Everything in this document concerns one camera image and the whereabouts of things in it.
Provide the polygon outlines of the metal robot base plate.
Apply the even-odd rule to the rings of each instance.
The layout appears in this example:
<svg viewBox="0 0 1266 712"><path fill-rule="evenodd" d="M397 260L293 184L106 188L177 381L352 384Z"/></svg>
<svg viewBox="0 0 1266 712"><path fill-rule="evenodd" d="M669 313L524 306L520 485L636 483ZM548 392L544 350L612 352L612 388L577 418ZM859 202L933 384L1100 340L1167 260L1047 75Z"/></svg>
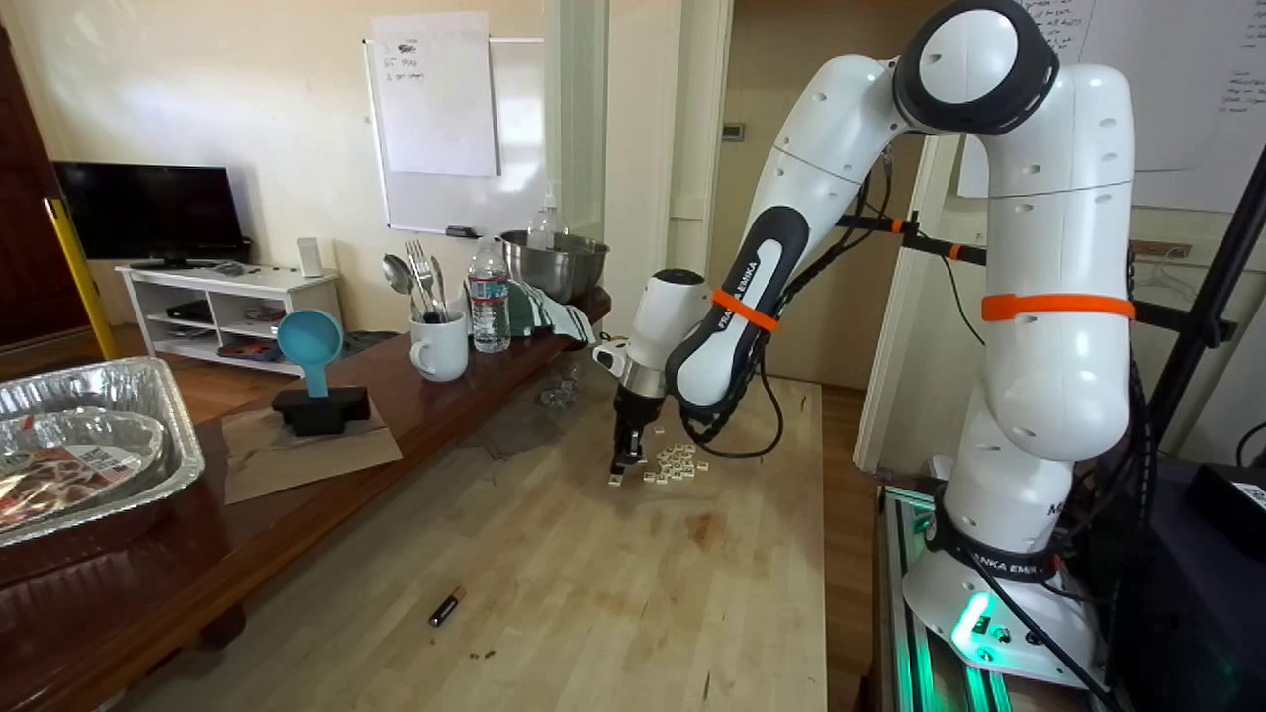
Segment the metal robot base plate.
<svg viewBox="0 0 1266 712"><path fill-rule="evenodd" d="M970 667L1104 691L1100 620L1082 583L1012 583L930 549L901 573L901 600Z"/></svg>

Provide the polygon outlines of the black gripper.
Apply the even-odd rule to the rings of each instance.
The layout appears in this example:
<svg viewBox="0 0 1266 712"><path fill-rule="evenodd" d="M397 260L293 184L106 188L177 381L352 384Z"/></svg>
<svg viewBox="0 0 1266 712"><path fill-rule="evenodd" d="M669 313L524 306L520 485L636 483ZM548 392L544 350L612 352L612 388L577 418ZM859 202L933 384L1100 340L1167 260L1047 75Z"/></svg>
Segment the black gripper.
<svg viewBox="0 0 1266 712"><path fill-rule="evenodd" d="M611 475L624 480L628 471L645 467L643 434L662 414L662 405L620 388L612 395L612 412L616 412L616 424L612 424L616 456L611 463Z"/></svg>

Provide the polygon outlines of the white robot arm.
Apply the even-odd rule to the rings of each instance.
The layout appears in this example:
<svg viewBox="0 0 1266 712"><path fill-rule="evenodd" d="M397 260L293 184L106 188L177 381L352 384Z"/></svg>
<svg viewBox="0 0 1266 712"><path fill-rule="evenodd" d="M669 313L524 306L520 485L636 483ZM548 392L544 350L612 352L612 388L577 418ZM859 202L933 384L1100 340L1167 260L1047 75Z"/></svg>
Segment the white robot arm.
<svg viewBox="0 0 1266 712"><path fill-rule="evenodd" d="M781 331L792 292L884 152L908 136L972 136L988 159L987 366L937 545L993 578L1051 573L1074 467L1129 429L1131 87L1067 62L1018 0L950 0L895 61L827 61L757 184L740 253L710 289L690 268L649 276L635 329L596 350L616 376L616 450L665 400L716 434Z"/></svg>

